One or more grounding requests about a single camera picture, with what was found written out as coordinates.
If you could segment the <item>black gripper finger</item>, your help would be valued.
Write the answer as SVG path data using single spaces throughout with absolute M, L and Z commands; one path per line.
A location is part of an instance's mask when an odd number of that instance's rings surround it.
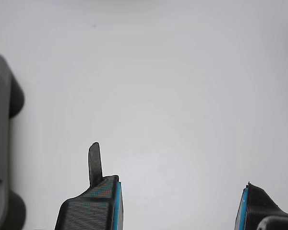
M 103 176 L 99 143 L 88 152 L 89 188 L 60 207 L 56 230 L 121 230 L 123 199 L 117 175 Z
M 288 230 L 288 213 L 265 190 L 248 183 L 243 189 L 234 229 Z

